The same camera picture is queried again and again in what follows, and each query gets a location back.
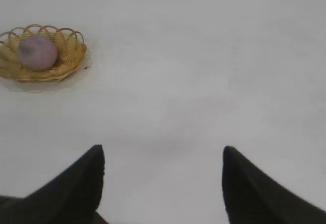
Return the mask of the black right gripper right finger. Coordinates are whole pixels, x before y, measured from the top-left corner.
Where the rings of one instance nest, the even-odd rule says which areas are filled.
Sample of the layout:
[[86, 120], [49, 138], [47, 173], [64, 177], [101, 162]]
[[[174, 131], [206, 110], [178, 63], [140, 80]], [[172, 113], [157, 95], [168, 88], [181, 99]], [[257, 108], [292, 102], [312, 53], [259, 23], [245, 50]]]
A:
[[223, 150], [222, 192], [229, 223], [325, 223], [325, 211], [277, 183], [232, 146]]

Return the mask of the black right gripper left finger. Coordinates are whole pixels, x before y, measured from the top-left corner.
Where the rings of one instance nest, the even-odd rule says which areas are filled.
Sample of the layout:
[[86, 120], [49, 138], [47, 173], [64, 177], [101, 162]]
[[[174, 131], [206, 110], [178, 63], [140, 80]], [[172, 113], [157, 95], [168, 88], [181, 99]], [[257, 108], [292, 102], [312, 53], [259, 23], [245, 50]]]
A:
[[106, 223], [97, 212], [104, 165], [103, 148], [94, 145], [27, 197], [1, 196], [1, 223]]

